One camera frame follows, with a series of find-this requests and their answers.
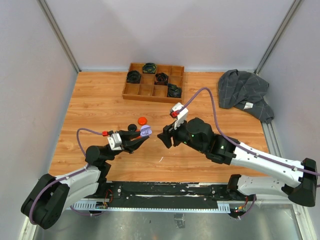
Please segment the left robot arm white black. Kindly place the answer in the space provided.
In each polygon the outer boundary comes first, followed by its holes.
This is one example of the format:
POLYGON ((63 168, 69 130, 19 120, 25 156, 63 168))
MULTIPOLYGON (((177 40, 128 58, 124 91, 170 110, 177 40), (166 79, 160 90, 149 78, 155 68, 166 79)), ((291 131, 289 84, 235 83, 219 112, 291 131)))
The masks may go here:
POLYGON ((101 198, 107 193, 106 176, 113 161, 122 152, 132 154, 152 134, 148 125, 140 130, 94 131, 89 133, 107 138, 107 145, 91 145, 82 153, 85 166, 58 176, 49 173, 40 177, 21 206, 21 213, 33 225, 51 228, 66 208, 84 197, 101 198))

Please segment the orange earbud charging case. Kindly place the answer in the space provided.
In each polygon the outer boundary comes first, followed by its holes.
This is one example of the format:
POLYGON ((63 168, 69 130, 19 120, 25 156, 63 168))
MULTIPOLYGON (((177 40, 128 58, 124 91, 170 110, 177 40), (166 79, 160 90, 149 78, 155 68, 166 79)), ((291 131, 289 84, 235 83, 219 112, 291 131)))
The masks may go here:
POLYGON ((147 120, 147 118, 146 117, 139 117, 138 118, 138 120, 137 120, 137 122, 138 122, 138 124, 140 125, 140 126, 144 126, 144 125, 146 125, 147 123, 148 123, 148 120, 147 120))

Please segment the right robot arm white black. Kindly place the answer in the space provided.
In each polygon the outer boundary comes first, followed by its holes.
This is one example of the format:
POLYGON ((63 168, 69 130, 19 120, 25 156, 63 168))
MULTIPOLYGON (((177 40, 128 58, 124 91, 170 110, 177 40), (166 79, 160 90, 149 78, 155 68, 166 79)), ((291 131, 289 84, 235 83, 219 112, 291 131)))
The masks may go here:
POLYGON ((213 132, 210 124, 196 117, 180 126, 167 125, 157 137, 167 148, 179 144, 202 153, 216 164, 234 165, 265 174, 252 177, 233 174, 226 188, 227 196, 238 200, 243 195, 275 195, 291 202, 314 207, 317 193, 317 164, 310 158, 302 161, 274 156, 254 149, 234 138, 226 139, 213 132))

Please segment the lilac earbud charging case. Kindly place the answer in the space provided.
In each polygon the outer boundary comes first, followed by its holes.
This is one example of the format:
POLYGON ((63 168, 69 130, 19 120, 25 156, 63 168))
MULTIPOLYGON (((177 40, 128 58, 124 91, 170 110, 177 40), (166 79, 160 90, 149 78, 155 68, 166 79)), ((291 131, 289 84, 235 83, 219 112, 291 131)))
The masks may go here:
POLYGON ((140 128, 140 136, 141 137, 149 137, 151 134, 152 134, 152 130, 151 130, 151 127, 149 125, 143 125, 141 128, 140 128))

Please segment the black earbud charging case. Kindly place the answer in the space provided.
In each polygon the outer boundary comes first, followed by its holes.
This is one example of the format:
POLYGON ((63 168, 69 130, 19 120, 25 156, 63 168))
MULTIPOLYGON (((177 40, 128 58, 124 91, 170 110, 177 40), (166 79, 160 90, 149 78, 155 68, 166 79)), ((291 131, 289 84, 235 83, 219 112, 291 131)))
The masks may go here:
POLYGON ((129 132, 136 132, 138 128, 135 124, 132 123, 128 125, 127 129, 129 132))

